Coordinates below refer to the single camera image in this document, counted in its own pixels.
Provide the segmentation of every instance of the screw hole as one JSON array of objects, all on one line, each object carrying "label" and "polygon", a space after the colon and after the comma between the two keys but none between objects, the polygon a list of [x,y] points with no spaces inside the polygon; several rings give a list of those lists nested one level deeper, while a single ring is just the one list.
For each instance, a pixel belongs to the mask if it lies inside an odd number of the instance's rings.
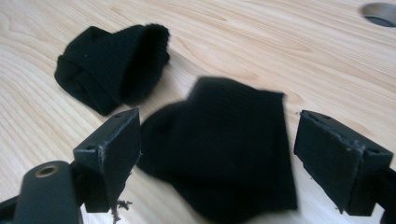
[{"label": "screw hole", "polygon": [[45,166],[45,167],[39,169],[37,172],[35,172],[35,176],[39,177],[39,178],[47,177],[47,176],[55,174],[58,171],[58,169],[59,168],[57,166],[52,166],[52,165]]}]

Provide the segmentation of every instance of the black sock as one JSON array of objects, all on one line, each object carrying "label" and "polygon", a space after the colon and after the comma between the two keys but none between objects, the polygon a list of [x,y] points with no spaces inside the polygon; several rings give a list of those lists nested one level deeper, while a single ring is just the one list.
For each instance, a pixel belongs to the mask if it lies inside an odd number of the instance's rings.
[{"label": "black sock", "polygon": [[200,78],[186,101],[143,123],[137,165],[219,223],[296,209],[282,98],[227,78]]},{"label": "black sock", "polygon": [[59,85],[101,115],[148,96],[169,60],[169,33],[157,24],[111,34],[90,27],[58,58]]}]

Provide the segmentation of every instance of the black bracket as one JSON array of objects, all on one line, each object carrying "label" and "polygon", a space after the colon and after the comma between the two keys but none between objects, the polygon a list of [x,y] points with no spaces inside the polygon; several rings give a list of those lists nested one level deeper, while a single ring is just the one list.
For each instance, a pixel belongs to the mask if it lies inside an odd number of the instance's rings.
[{"label": "black bracket", "polygon": [[329,116],[304,110],[294,154],[341,213],[369,217],[379,203],[386,211],[381,223],[394,223],[392,152]]},{"label": "black bracket", "polygon": [[117,215],[117,202],[140,157],[137,109],[119,113],[74,149],[75,161],[50,161],[23,177],[19,196],[0,203],[0,223],[82,223],[79,208]]}]

